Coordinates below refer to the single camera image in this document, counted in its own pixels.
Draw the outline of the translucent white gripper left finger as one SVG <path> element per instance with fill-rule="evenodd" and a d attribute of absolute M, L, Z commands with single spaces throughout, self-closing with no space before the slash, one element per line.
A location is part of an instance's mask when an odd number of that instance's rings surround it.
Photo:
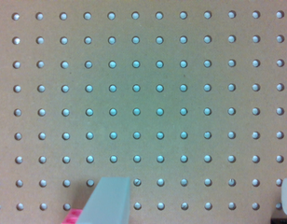
<path fill-rule="evenodd" d="M 76 224 L 129 224 L 130 179 L 102 177 Z"/>

